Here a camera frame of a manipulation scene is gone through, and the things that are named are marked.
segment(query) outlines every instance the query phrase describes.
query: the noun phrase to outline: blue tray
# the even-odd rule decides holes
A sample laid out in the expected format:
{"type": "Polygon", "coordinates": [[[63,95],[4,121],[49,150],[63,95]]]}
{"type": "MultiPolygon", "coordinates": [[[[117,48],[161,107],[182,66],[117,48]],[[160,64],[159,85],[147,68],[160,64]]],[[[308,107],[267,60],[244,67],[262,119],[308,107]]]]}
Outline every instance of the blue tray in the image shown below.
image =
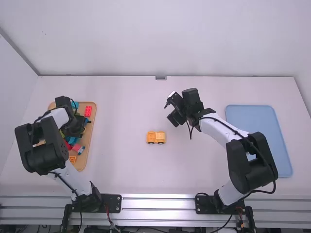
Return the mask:
{"type": "Polygon", "coordinates": [[[289,159],[276,113],[268,105],[228,105],[227,122],[250,133],[261,132],[268,141],[279,177],[290,177],[293,168],[289,159]]]}

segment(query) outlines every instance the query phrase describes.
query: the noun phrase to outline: aluminum rail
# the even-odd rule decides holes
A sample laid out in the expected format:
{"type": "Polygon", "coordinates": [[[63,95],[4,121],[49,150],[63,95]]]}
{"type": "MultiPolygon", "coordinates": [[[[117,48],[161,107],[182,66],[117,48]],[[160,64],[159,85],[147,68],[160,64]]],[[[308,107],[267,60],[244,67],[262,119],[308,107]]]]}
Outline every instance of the aluminum rail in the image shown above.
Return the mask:
{"type": "MultiPolygon", "coordinates": [[[[110,214],[119,226],[220,227],[229,218],[197,215],[194,195],[122,194],[122,197],[122,211],[110,214]]],[[[0,224],[60,225],[67,203],[70,197],[65,196],[0,196],[0,224]]],[[[311,196],[252,195],[245,204],[253,207],[258,228],[311,228],[311,196]]],[[[236,216],[228,227],[235,227],[235,222],[236,216]]],[[[79,213],[73,213],[70,225],[79,224],[79,213]]],[[[105,213],[83,213],[83,225],[109,223],[105,213]]]]}

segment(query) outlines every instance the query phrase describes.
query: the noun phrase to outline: toy car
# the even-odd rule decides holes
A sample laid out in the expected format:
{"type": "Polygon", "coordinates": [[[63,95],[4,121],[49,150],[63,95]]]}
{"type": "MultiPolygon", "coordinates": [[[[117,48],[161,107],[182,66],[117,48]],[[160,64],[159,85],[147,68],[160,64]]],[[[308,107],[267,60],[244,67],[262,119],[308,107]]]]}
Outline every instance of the toy car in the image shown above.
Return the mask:
{"type": "Polygon", "coordinates": [[[154,144],[154,143],[164,144],[166,143],[166,134],[163,131],[159,131],[159,132],[149,131],[147,133],[146,142],[148,144],[154,144]]]}

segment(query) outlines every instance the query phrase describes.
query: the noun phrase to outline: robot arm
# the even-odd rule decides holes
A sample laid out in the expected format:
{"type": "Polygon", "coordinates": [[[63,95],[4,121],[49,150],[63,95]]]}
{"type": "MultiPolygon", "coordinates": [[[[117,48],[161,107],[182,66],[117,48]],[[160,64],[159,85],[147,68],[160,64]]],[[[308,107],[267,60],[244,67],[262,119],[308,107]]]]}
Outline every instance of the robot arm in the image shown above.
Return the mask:
{"type": "Polygon", "coordinates": [[[59,130],[65,136],[78,136],[84,128],[84,116],[75,116],[68,97],[55,99],[56,108],[47,111],[33,124],[15,128],[23,166],[28,172],[46,175],[71,191],[73,205],[82,211],[96,211],[102,204],[98,189],[68,161],[69,152],[59,130]]]}
{"type": "Polygon", "coordinates": [[[184,90],[182,97],[173,91],[165,108],[170,104],[175,109],[167,118],[175,127],[188,121],[192,126],[190,134],[196,128],[226,148],[230,181],[214,193],[213,202],[219,212],[278,178],[270,148],[262,133],[242,131],[221,119],[213,109],[204,109],[196,88],[184,90]],[[256,158],[248,161],[249,154],[255,154],[256,158]]]}

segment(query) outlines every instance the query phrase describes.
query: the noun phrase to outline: red toy block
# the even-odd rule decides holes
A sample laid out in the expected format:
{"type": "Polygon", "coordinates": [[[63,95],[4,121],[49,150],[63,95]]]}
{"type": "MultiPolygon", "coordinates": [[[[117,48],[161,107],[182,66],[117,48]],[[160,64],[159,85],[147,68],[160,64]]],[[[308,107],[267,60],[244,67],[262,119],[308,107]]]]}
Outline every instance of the red toy block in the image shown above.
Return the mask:
{"type": "Polygon", "coordinates": [[[78,152],[80,148],[81,148],[81,146],[80,146],[78,143],[76,143],[76,144],[74,144],[74,146],[73,146],[72,149],[73,149],[74,151],[78,152]]]}
{"type": "Polygon", "coordinates": [[[84,111],[84,117],[91,117],[92,106],[86,106],[86,110],[84,111]]]}
{"type": "Polygon", "coordinates": [[[72,145],[70,145],[66,140],[64,140],[64,141],[65,141],[65,144],[67,146],[67,149],[71,150],[72,149],[72,145]]]}

